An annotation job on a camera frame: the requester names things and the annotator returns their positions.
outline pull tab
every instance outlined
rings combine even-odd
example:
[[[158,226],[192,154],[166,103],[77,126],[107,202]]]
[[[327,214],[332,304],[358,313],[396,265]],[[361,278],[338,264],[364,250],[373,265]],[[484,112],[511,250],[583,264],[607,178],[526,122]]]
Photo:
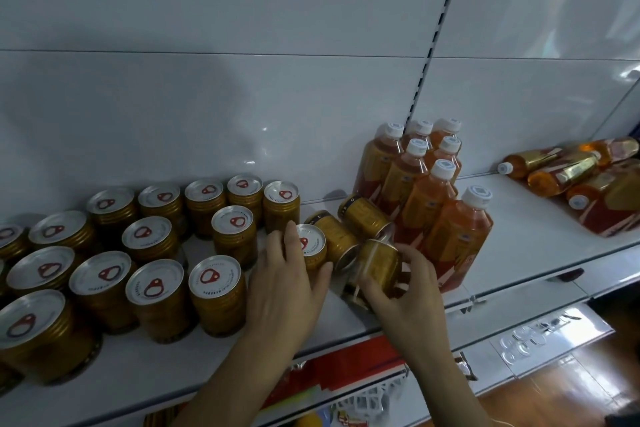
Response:
[[[150,294],[149,290],[155,289],[156,287],[159,287],[159,291],[156,293]],[[151,282],[149,282],[149,285],[147,286],[143,294],[145,294],[145,297],[154,298],[162,295],[163,292],[164,292],[164,284],[162,283],[162,279],[154,278]]]
[[[133,236],[136,238],[147,238],[151,235],[151,228],[149,227],[140,227],[133,233]]]
[[[160,201],[162,201],[163,203],[166,203],[167,201],[171,201],[172,197],[173,197],[172,192],[161,192],[157,195],[157,198],[160,199]]]
[[[64,229],[64,225],[52,225],[42,230],[42,236],[45,238],[51,238],[62,232]]]
[[[112,270],[117,270],[117,272],[115,274],[112,274],[111,273]],[[111,267],[107,267],[104,270],[100,270],[98,277],[100,277],[102,280],[110,282],[111,280],[115,279],[118,275],[120,275],[120,272],[122,272],[122,267],[120,267],[119,265],[113,265]]]
[[[231,218],[231,220],[229,220],[229,223],[237,228],[242,228],[244,227],[244,223],[246,223],[246,220],[244,219],[244,216],[235,216]]]
[[[12,228],[3,228],[0,230],[0,240],[6,240],[15,235],[15,230]]]
[[[211,275],[209,275],[209,278],[204,278],[205,273],[211,273]],[[217,270],[214,270],[214,269],[206,269],[202,271],[202,273],[200,274],[200,281],[203,284],[210,284],[211,282],[215,282],[219,278],[220,278],[220,274],[218,273]]]
[[[115,199],[101,199],[98,201],[98,209],[107,209],[114,204],[116,204]]]
[[[15,321],[6,331],[6,335],[10,338],[19,338],[31,332],[36,325],[36,315],[29,313]]]
[[[55,274],[60,272],[62,268],[62,264],[60,262],[51,262],[48,264],[42,264],[38,267],[38,275],[42,278],[53,277]]]

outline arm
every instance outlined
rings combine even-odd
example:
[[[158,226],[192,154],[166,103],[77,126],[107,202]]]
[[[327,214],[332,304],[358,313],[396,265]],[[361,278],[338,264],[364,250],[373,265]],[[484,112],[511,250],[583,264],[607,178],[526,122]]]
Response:
[[[296,225],[267,238],[266,260],[252,273],[244,333],[172,427],[248,427],[293,356],[312,333],[329,289],[332,264],[310,284]]]
[[[424,255],[396,245],[410,262],[409,291],[389,299],[377,282],[360,278],[360,288],[380,319],[389,341],[418,380],[433,422],[439,427],[488,427],[489,416],[453,360],[442,295],[435,269]]]

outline beverage bottle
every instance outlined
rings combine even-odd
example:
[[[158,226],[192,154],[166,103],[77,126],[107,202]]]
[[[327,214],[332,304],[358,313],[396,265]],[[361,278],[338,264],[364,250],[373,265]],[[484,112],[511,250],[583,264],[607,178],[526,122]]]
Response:
[[[438,159],[427,176],[415,180],[396,218],[396,243],[418,246],[429,234],[444,204],[456,199],[456,191],[449,182],[456,169],[450,160]]]
[[[409,140],[411,139],[421,139],[427,142],[427,150],[432,149],[433,145],[431,144],[431,138],[429,137],[432,129],[433,124],[428,120],[415,122],[413,125],[413,131],[407,133],[402,138],[402,148],[406,150],[406,147],[409,145]]]
[[[458,178],[458,174],[460,174],[460,170],[462,169],[462,163],[458,159],[458,152],[460,151],[460,146],[462,142],[457,137],[453,137],[452,135],[448,135],[444,137],[442,142],[440,143],[440,147],[433,150],[432,152],[428,152],[424,157],[424,162],[427,164],[427,169],[431,171],[434,164],[438,159],[444,159],[452,162],[456,166],[456,172],[453,173],[453,177],[451,178],[451,184],[453,184]]]
[[[538,196],[557,196],[593,174],[599,159],[600,153],[596,150],[572,152],[546,167],[533,171],[527,177],[527,183]]]
[[[353,192],[375,201],[387,178],[391,162],[403,152],[400,144],[403,131],[404,126],[399,123],[388,123],[385,133],[367,143]]]
[[[429,235],[419,250],[433,263],[440,292],[451,291],[476,259],[493,220],[485,209],[492,194],[487,188],[473,185],[462,194],[462,200],[444,206]]]
[[[421,139],[412,139],[409,141],[406,152],[396,156],[391,164],[387,179],[385,179],[376,202],[380,211],[387,214],[391,220],[395,220],[409,197],[413,181],[428,172],[423,159],[426,152],[427,142]]]
[[[449,135],[456,137],[456,134],[462,128],[462,122],[455,118],[440,118],[436,121],[431,132],[431,144],[434,149],[440,146],[440,143]]]
[[[580,215],[587,229],[610,237],[637,224],[640,212],[640,168],[628,169],[616,177],[604,196],[592,201]]]
[[[586,142],[581,144],[579,149],[583,151],[597,150],[600,153],[598,165],[608,165],[636,155],[640,145],[633,137],[621,137],[620,139]]]
[[[634,167],[640,167],[640,160],[623,160],[570,187],[565,194],[569,206],[575,210],[585,209],[592,201],[604,196],[616,177]]]
[[[562,149],[559,147],[548,147],[509,154],[498,164],[498,172],[511,179],[524,179],[530,172],[556,160],[561,152]]]

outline plastic bottle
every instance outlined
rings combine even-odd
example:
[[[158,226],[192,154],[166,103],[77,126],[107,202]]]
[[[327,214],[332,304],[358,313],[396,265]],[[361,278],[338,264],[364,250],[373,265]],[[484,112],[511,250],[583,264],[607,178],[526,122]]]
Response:
[[[454,172],[451,179],[451,184],[453,184],[458,178],[458,174],[460,174],[460,170],[462,169],[462,163],[457,157],[461,145],[462,142],[460,142],[460,139],[458,139],[457,137],[453,137],[452,135],[444,137],[444,139],[440,143],[440,147],[432,152],[428,152],[424,157],[424,162],[427,164],[428,170],[431,171],[431,168],[434,166],[438,159],[444,159],[453,162],[453,164],[456,166],[456,172]]]
[[[404,126],[388,123],[385,133],[369,141],[364,148],[353,192],[374,201],[380,194],[394,157],[402,154],[400,139]]]
[[[413,124],[413,131],[411,133],[407,133],[402,138],[402,148],[406,150],[406,147],[409,145],[409,140],[411,139],[421,139],[427,142],[427,150],[433,149],[433,145],[431,144],[431,131],[433,130],[433,124],[428,120],[420,120]]]
[[[462,194],[462,200],[444,206],[431,232],[419,250],[433,263],[440,292],[451,291],[474,263],[477,253],[493,227],[485,209],[492,194],[487,188],[472,185]]]
[[[438,159],[428,176],[415,180],[396,218],[396,243],[418,246],[429,234],[444,204],[456,199],[456,191],[449,182],[456,169],[450,160]]]
[[[391,220],[395,220],[400,209],[406,202],[413,181],[428,172],[424,164],[424,154],[427,152],[427,142],[412,139],[406,152],[397,156],[391,164],[391,169],[385,179],[380,196],[376,204],[380,211],[386,213]]]
[[[600,153],[596,150],[572,152],[547,167],[533,171],[527,177],[527,183],[538,196],[557,196],[593,174],[599,159]]]
[[[580,215],[579,221],[587,229],[610,237],[634,228],[640,212],[640,168],[620,174],[603,197],[592,201]]]
[[[637,154],[640,144],[633,137],[621,137],[620,139],[594,140],[581,144],[582,151],[597,150],[600,153],[598,165],[609,165],[612,162],[620,162]]]
[[[556,160],[561,153],[560,147],[548,147],[509,154],[498,164],[498,172],[511,179],[524,179],[530,172]]]
[[[433,126],[433,131],[431,132],[431,144],[433,145],[433,148],[437,149],[444,137],[447,137],[448,135],[456,137],[456,134],[461,128],[462,122],[455,118],[438,119],[436,124]]]
[[[605,191],[620,174],[636,167],[640,167],[640,160],[623,160],[569,188],[565,195],[569,206],[575,210],[585,209],[592,201],[603,197]]]

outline wooden floor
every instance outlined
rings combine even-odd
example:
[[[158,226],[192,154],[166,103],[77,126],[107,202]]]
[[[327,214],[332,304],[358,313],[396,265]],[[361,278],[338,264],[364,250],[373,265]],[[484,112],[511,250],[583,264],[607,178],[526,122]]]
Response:
[[[487,393],[481,403],[491,418],[515,427],[603,427],[606,415],[637,411],[640,316],[628,309],[601,314],[615,334]]]

